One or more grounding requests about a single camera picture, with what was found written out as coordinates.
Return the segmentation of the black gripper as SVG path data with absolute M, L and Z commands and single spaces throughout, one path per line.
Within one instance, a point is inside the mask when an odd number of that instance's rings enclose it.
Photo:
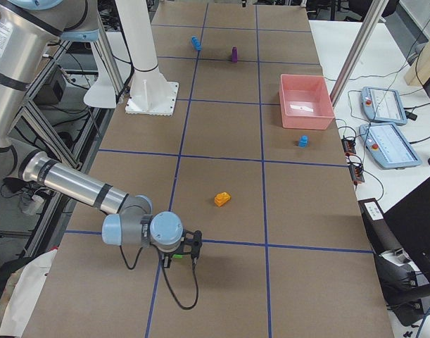
M 172 258 L 175 255 L 178 256 L 190 256 L 192 268 L 196 267 L 197 261 L 200 256 L 200 251 L 203 246 L 202 232 L 196 230 L 194 232 L 185 230 L 180 241 L 177 243 L 175 248 L 171 248 L 167 251 L 160 249 L 161 267 L 169 268 L 172 262 Z

